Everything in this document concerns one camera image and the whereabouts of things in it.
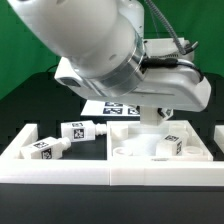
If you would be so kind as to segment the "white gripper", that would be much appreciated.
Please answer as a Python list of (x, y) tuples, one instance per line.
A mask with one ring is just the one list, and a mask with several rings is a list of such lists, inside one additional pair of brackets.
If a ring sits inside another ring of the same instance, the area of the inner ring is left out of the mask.
[(91, 79), (79, 76), (70, 61), (62, 58), (54, 78), (87, 100), (154, 108), (200, 112), (207, 107), (211, 94), (208, 80), (200, 80), (196, 71), (185, 66), (141, 72), (137, 66), (128, 65), (108, 77)]

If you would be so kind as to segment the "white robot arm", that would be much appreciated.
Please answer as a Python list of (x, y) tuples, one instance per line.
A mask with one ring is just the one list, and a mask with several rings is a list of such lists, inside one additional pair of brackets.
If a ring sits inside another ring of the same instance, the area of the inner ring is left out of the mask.
[(138, 0), (7, 0), (31, 32), (61, 60), (55, 79), (87, 100), (204, 110), (211, 86), (152, 0), (168, 39), (143, 37)]

